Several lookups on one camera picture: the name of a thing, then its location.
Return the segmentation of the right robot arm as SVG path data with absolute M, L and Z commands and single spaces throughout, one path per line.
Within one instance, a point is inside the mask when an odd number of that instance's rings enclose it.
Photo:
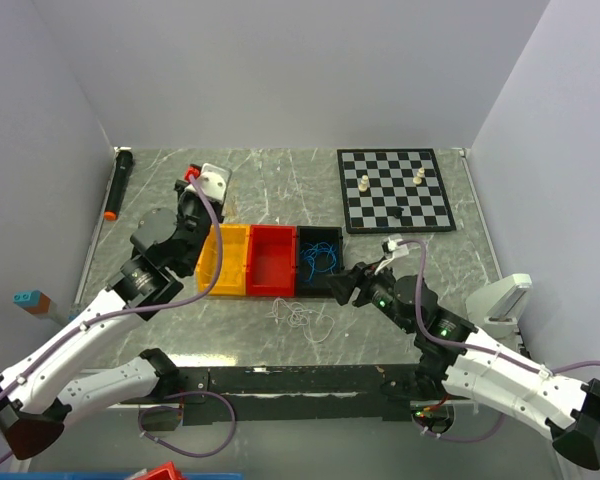
M 414 334 L 422 353 L 416 369 L 422 395 L 449 394 L 486 405 L 539 432 L 572 463 L 600 469 L 599 379 L 583 382 L 550 372 L 441 307 L 425 282 L 396 278 L 379 263 L 358 263 L 328 276 L 327 283 L 339 304 L 371 304 Z

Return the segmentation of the red plastic bin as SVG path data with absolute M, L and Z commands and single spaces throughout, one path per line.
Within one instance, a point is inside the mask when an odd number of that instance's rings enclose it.
M 295 226 L 252 225 L 247 254 L 246 294 L 293 297 L 296 284 Z

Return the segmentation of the black plastic bin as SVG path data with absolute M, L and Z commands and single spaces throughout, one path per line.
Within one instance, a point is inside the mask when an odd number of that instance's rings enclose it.
M 331 298 L 327 278 L 343 270 L 341 227 L 297 226 L 295 296 Z

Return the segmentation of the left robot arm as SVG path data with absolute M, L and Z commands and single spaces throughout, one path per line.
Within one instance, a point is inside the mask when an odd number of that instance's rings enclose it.
M 10 456 L 37 456 L 67 427 L 111 405 L 173 397 L 179 371 L 157 348 L 98 374 L 80 373 L 105 346 L 158 312 L 209 294 L 203 289 L 188 299 L 176 298 L 182 278 L 193 275 L 208 235 L 221 234 L 227 187 L 211 173 L 177 181 L 177 210 L 149 214 L 132 237 L 133 256 L 95 299 L 42 347 L 0 372 L 0 433 Z

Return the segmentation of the yellow plastic bin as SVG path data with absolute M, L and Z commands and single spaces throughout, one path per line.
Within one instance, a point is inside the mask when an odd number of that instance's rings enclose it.
M 213 296 L 245 296 L 246 267 L 250 229 L 246 224 L 221 224 L 223 259 L 218 281 L 210 291 Z M 197 287 L 206 289 L 215 273 L 217 238 L 211 229 L 196 267 Z

